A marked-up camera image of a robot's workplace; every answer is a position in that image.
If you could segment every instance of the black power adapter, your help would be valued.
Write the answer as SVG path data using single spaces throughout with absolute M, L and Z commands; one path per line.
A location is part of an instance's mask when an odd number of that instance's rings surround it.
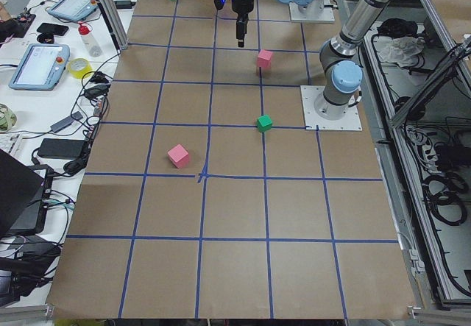
M 128 10 L 135 6 L 135 2 L 131 0 L 118 0 L 115 1 L 115 6 L 117 10 Z

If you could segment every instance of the grid square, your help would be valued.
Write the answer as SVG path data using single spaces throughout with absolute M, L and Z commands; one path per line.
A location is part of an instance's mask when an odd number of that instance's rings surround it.
M 275 126 L 304 127 L 304 113 L 298 87 L 264 86 L 263 108 Z
M 213 50 L 171 48 L 165 81 L 210 82 Z
M 208 172 L 223 175 L 262 176 L 261 134 L 255 128 L 213 127 Z
M 114 79 L 161 81 L 167 48 L 130 45 L 119 58 Z
M 160 83 L 113 82 L 106 121 L 154 122 Z
M 170 0 L 138 0 L 134 15 L 167 15 L 175 14 L 175 1 Z
M 141 186 L 142 177 L 85 175 L 68 234 L 132 235 Z
M 178 0 L 176 15 L 179 17 L 212 18 L 216 15 L 214 0 Z
M 270 237 L 330 239 L 321 181 L 268 180 Z
M 199 317 L 269 318 L 265 243 L 205 241 L 201 272 Z
M 270 256 L 275 318 L 344 318 L 332 244 L 271 243 Z
M 350 319 L 408 318 L 415 301 L 399 244 L 337 244 L 337 254 Z
M 375 148 L 368 132 L 319 134 L 326 177 L 381 178 Z
M 209 178 L 204 237 L 265 238 L 263 180 Z
M 205 164 L 207 142 L 207 127 L 157 126 L 149 173 L 198 175 Z M 190 163 L 181 169 L 175 168 L 167 156 L 167 152 L 178 144 L 190 153 Z
M 264 85 L 306 85 L 308 71 L 303 52 L 274 52 L 272 67 L 262 70 Z
M 102 124 L 87 172 L 144 173 L 151 131 L 151 126 Z
M 382 182 L 329 182 L 333 231 L 339 239 L 397 239 Z
M 212 48 L 213 43 L 213 19 L 175 18 L 172 45 Z
M 211 123 L 253 125 L 260 116 L 260 99 L 258 86 L 215 85 Z
M 311 52 L 320 52 L 322 45 L 341 31 L 339 12 L 334 10 L 333 15 L 336 19 L 334 24 L 302 24 L 306 50 Z
M 164 124 L 207 124 L 209 85 L 166 83 L 162 88 L 157 121 Z
M 56 305 L 54 316 L 117 318 L 127 268 L 122 261 L 127 261 L 130 245 L 129 240 L 67 238 L 47 297 Z
M 266 172 L 272 177 L 321 177 L 312 131 L 271 129 L 265 135 Z
M 173 19 L 163 17 L 132 17 L 127 33 L 131 43 L 166 46 L 169 44 Z
M 260 45 L 262 49 L 302 51 L 301 26 L 291 22 L 260 22 Z
M 257 55 L 258 51 L 216 50 L 214 82 L 258 85 Z
M 202 188 L 194 178 L 147 177 L 138 234 L 199 236 Z
M 327 83 L 322 64 L 319 60 L 319 53 L 308 53 L 308 67 L 310 85 L 325 85 Z
M 218 18 L 218 32 L 216 35 L 217 48 L 237 49 L 236 20 Z M 245 34 L 245 49 L 258 50 L 258 24 L 257 21 L 249 21 L 247 34 Z
M 290 21 L 289 7 L 277 0 L 258 0 L 258 18 L 264 21 Z
M 136 241 L 124 318 L 194 318 L 197 241 Z

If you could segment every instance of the yellow tape roll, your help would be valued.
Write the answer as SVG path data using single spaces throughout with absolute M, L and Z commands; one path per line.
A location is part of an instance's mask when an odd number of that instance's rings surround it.
M 74 78 L 82 79 L 85 75 L 90 77 L 92 75 L 92 68 L 87 59 L 73 59 L 67 65 L 67 71 L 71 73 Z

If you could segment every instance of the laptop screen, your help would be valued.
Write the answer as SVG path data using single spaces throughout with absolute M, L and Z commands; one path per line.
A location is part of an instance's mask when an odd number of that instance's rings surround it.
M 32 202 L 42 183 L 41 176 L 0 150 L 0 238 Z

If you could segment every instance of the laptop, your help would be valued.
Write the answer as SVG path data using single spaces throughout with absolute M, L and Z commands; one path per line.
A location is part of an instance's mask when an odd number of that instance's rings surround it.
M 45 200 L 51 196 L 51 174 L 54 170 L 47 165 L 29 166 L 28 168 L 38 174 L 43 179 L 43 182 L 23 213 L 16 219 L 10 230 L 8 230 L 7 234 L 9 235 L 25 236 L 41 233 L 46 223 L 48 205 L 45 203 Z
M 43 181 L 40 175 L 0 150 L 0 238 L 29 207 Z

